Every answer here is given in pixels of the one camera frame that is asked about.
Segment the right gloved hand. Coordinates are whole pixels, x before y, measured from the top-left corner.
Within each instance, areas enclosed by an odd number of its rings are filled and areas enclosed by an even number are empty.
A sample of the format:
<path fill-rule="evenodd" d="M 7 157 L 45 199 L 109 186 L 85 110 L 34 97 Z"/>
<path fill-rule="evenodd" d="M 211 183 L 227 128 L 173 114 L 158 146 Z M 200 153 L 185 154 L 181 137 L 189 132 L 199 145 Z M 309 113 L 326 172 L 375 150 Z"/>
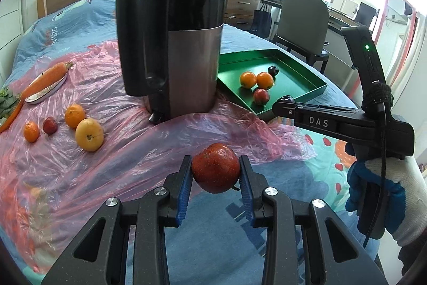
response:
<path fill-rule="evenodd" d="M 362 182 L 381 183 L 381 160 L 356 161 L 347 174 L 350 197 L 346 210 L 354 211 L 362 197 Z M 426 182 L 414 157 L 386 159 L 385 193 L 389 195 L 385 229 L 401 247 L 426 234 Z"/>

